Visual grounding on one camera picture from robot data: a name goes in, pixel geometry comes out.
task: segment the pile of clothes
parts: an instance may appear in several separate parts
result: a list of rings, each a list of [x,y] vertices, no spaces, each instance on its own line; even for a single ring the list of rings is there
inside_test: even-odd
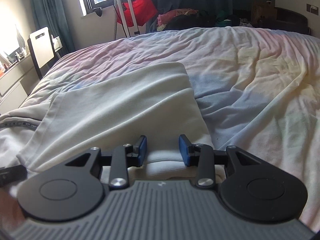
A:
[[[159,15],[157,21],[158,32],[167,30],[180,31],[194,27],[249,26],[243,25],[240,18],[236,15],[228,15],[225,11],[221,11],[218,15],[209,15],[206,11],[198,11],[190,8],[171,10]]]

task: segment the pastel duvet cover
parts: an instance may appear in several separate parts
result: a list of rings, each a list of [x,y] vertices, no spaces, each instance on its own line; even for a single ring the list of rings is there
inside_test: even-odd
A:
[[[237,145],[301,179],[320,229],[320,40],[226,27],[151,33],[63,57],[23,106],[148,65],[181,62],[216,149]]]

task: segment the white logo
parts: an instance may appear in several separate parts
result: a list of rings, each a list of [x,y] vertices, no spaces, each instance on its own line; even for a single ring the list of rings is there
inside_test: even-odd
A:
[[[164,185],[166,185],[166,183],[163,182],[163,181],[161,181],[160,183],[158,183],[158,185],[159,185],[160,187],[163,187]]]

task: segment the silver screw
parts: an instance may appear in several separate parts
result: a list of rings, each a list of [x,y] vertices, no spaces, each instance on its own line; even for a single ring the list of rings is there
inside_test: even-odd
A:
[[[211,186],[212,184],[213,184],[213,180],[209,178],[203,178],[198,180],[199,186],[207,187],[207,186]]]
[[[114,187],[122,187],[126,183],[127,183],[127,181],[123,178],[115,178],[110,182],[110,184]]]

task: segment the tie-dye bedspread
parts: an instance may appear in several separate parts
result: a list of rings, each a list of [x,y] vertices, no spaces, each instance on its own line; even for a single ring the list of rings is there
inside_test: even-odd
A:
[[[320,40],[246,27],[151,33],[63,57],[24,106],[162,62],[184,64],[216,149],[237,145],[301,179],[320,229]]]

